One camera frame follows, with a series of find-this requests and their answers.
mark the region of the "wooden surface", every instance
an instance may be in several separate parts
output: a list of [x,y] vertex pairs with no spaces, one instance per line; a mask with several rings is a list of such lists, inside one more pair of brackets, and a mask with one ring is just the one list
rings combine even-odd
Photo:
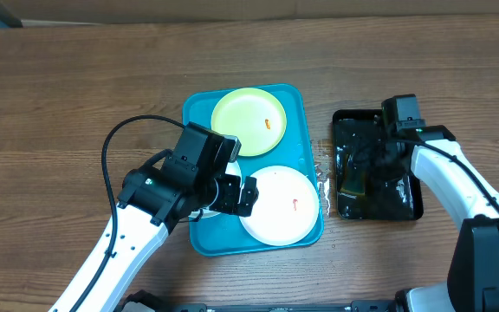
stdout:
[[[109,218],[100,146],[115,124],[136,114],[180,120],[193,93],[277,82],[301,91],[330,190],[334,111],[408,93],[499,190],[499,16],[0,30],[0,310],[48,309],[94,247]],[[109,154],[115,190],[178,136],[157,122],[121,130]],[[325,231],[308,248],[206,258],[181,224],[127,294],[324,303],[441,282],[457,230],[423,191],[416,223],[343,221],[323,199]]]
[[25,26],[447,14],[499,14],[499,0],[0,0],[0,16]]

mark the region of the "black tray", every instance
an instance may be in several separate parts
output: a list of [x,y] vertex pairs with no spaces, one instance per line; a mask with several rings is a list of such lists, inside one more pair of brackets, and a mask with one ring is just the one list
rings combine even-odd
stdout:
[[369,126],[358,127],[358,125],[364,125],[362,121],[371,121],[371,125],[373,125],[375,116],[381,117],[382,110],[342,109],[333,115],[334,173],[338,213],[346,219],[418,220],[423,216],[421,185],[410,172],[402,172],[401,179],[399,179],[398,174],[398,177],[388,182],[386,186],[384,183],[380,184],[378,180],[374,180],[374,183],[367,184],[370,187],[365,187],[366,183],[364,182],[363,187],[359,188],[363,190],[363,193],[341,192],[344,170],[350,169],[345,168],[347,164],[345,157],[349,155],[351,148],[349,146],[358,148],[354,144],[355,140],[348,136],[348,132],[355,132],[357,136],[361,134],[363,138],[370,138],[374,133],[369,131]]

